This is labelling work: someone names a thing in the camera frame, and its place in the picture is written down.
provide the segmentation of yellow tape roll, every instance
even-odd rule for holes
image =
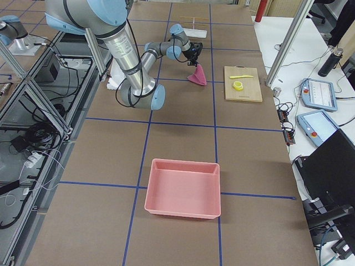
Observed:
[[[235,81],[233,83],[233,88],[237,91],[241,91],[241,90],[243,90],[243,83],[240,81]]]

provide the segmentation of wooden cutting board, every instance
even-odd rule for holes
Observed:
[[[230,76],[252,75],[253,78],[230,79]],[[233,83],[243,83],[243,90],[237,91]],[[237,66],[224,67],[225,99],[229,101],[252,101],[261,103],[262,95],[256,68],[239,68]]]

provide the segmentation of tablet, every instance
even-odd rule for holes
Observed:
[[[339,129],[339,126],[324,110],[297,115],[297,121],[317,147],[321,146],[323,142]]]
[[[301,88],[302,101],[307,107],[334,112],[338,110],[331,82],[305,79]]]

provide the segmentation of white table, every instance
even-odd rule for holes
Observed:
[[[272,63],[278,53],[275,49],[275,45],[283,42],[291,22],[292,18],[263,17],[261,22],[254,23],[254,28],[267,72],[270,70],[270,67],[272,66]],[[306,19],[295,41],[293,42],[283,65],[287,65],[292,62],[312,61],[318,57],[321,57],[326,51],[327,46],[319,34],[316,26],[310,19]],[[323,63],[329,57],[330,53],[331,52],[328,52],[323,58],[317,59],[311,63],[292,64],[281,68],[277,78],[271,86],[271,88],[280,87],[282,89],[282,92],[278,97],[281,103],[285,103],[287,101],[295,103],[296,98],[293,93],[293,88],[298,86],[296,89],[296,93],[298,94],[300,92],[299,85],[301,84],[302,79],[308,77],[312,79],[330,81],[333,83],[335,91],[340,91],[337,86],[337,81],[344,76],[341,69],[333,69],[325,78],[322,78],[317,74]],[[345,77],[342,78],[338,84],[342,88],[342,92],[336,93],[336,97],[355,96],[353,88]],[[355,100],[337,101],[337,104],[338,111],[329,112],[328,114],[338,125],[349,121],[355,116]],[[314,110],[315,109],[305,107],[301,100],[298,103],[298,109],[294,107],[288,116],[289,121],[291,121],[296,128],[296,144],[290,147],[290,160],[293,160],[299,155],[310,155],[316,149],[316,146],[305,135],[303,130],[296,125],[295,122],[296,115]],[[355,130],[352,130],[354,127],[355,121],[341,127],[353,142],[355,142]],[[293,171],[295,173],[301,198],[305,200],[306,198],[309,198],[309,195],[305,190],[303,181],[301,180],[302,178],[300,177],[300,174],[295,166],[293,167]],[[325,264],[334,256],[334,253],[330,249],[334,243],[335,242],[329,242],[323,247],[322,264]],[[331,263],[331,265],[354,266],[355,256],[351,255],[346,260],[336,259]]]

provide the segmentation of red cylinder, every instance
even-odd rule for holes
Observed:
[[[266,8],[267,0],[261,0],[259,4],[259,8],[257,9],[256,17],[255,17],[255,22],[260,22],[262,15],[264,14],[265,8]]]

